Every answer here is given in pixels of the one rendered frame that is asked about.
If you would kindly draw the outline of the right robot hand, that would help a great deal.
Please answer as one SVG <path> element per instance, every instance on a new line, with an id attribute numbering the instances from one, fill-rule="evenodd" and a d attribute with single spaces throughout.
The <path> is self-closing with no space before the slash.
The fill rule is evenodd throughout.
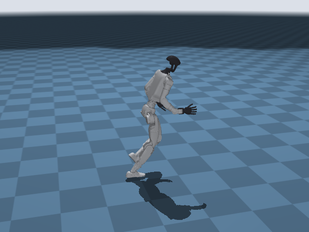
<path id="1" fill-rule="evenodd" d="M 188 115 L 195 115 L 196 113 L 194 113 L 194 112 L 197 112 L 197 111 L 192 111 L 192 110 L 197 110 L 197 109 L 192 109 L 192 108 L 196 108 L 196 106 L 195 107 L 190 107 L 191 105 L 193 105 L 193 104 L 190 104 L 188 107 L 178 108 L 178 109 L 182 109 L 183 110 L 182 114 L 186 113 Z"/>

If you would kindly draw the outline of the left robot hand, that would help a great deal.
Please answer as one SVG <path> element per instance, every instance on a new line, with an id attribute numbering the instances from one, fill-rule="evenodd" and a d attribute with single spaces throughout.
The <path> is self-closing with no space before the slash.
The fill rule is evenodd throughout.
<path id="1" fill-rule="evenodd" d="M 164 107 L 160 102 L 156 102 L 156 103 L 157 103 L 158 107 L 160 107 L 160 108 L 163 107 L 162 109 L 163 109 L 164 111 L 166 111 L 166 110 L 164 109 L 165 107 Z"/>

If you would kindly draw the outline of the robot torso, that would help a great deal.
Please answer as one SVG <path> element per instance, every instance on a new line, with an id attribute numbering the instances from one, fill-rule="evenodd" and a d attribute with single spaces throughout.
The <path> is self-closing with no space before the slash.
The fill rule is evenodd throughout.
<path id="1" fill-rule="evenodd" d="M 144 104 L 142 107 L 141 114 L 145 118 L 147 112 L 152 112 L 152 114 L 155 114 L 155 105 L 156 102 L 160 102 L 160 96 L 164 87 L 164 80 L 166 77 L 171 78 L 171 76 L 168 74 L 164 74 L 159 70 L 157 74 L 154 77 L 154 80 L 150 86 L 148 97 L 151 99 L 147 102 L 147 104 Z M 172 79 L 172 78 L 171 78 Z M 156 101 L 156 102 L 155 102 Z"/>

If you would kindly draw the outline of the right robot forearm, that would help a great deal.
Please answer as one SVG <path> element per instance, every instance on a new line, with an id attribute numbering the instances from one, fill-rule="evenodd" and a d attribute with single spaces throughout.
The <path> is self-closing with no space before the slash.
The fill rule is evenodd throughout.
<path id="1" fill-rule="evenodd" d="M 182 114 L 183 113 L 183 110 L 182 109 L 177 109 L 177 108 L 174 108 L 174 106 L 171 105 L 171 103 L 169 103 L 167 101 L 167 99 L 163 98 L 161 100 L 161 103 L 163 104 L 163 106 L 165 107 L 165 109 L 169 110 L 170 112 L 172 112 L 174 115 L 175 114 Z"/>

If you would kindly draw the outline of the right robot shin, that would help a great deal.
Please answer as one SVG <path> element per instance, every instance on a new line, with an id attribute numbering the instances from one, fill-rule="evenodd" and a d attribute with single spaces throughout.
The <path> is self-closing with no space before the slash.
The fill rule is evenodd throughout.
<path id="1" fill-rule="evenodd" d="M 144 150 L 142 149 L 137 157 L 136 163 L 131 169 L 131 173 L 136 172 L 148 160 L 148 158 L 152 155 L 154 150 L 155 149 L 153 149 L 152 145 L 147 145 Z"/>

